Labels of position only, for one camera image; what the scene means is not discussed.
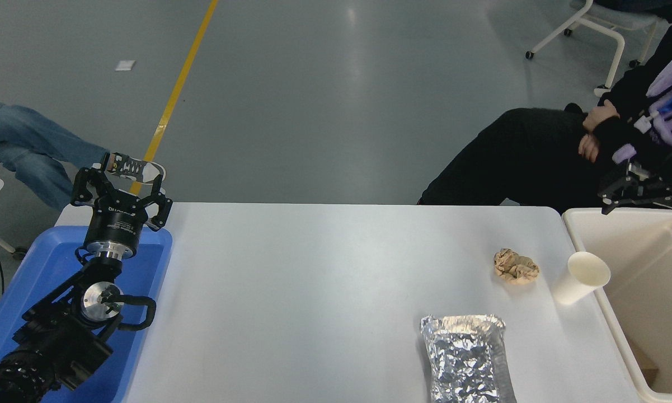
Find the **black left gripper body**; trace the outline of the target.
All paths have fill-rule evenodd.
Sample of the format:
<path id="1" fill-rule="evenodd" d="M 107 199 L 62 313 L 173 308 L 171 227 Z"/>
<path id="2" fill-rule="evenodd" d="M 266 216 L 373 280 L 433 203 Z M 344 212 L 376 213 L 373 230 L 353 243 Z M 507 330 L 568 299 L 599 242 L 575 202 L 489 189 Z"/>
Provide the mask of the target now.
<path id="1" fill-rule="evenodd" d="M 95 250 L 98 245 L 111 242 L 136 250 L 147 214 L 139 197 L 129 193 L 103 195 L 93 204 L 85 248 Z"/>

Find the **person's hand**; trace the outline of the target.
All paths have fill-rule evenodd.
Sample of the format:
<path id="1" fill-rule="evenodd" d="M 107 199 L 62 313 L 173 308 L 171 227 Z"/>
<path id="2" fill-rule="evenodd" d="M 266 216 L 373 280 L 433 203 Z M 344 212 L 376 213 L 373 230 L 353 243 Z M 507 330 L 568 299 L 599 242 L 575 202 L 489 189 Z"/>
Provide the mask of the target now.
<path id="1" fill-rule="evenodd" d="M 584 135 L 578 146 L 578 154 L 581 158 L 596 163 L 600 153 L 601 143 L 593 134 Z"/>
<path id="2" fill-rule="evenodd" d="M 591 109 L 583 121 L 583 128 L 588 134 L 593 134 L 597 126 L 609 120 L 620 118 L 620 114 L 610 100 L 604 100 L 603 104 Z"/>

